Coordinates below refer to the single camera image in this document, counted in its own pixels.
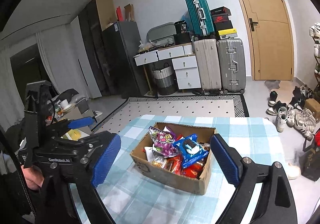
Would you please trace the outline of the person's left hand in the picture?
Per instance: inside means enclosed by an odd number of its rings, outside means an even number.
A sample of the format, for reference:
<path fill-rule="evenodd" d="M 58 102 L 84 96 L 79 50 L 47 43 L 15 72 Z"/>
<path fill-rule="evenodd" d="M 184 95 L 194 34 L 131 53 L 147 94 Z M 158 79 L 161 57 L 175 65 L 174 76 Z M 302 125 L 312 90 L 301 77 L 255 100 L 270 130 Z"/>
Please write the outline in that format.
<path fill-rule="evenodd" d="M 42 173 L 35 167 L 25 168 L 21 166 L 26 184 L 31 190 L 38 190 L 42 187 L 44 177 Z"/>

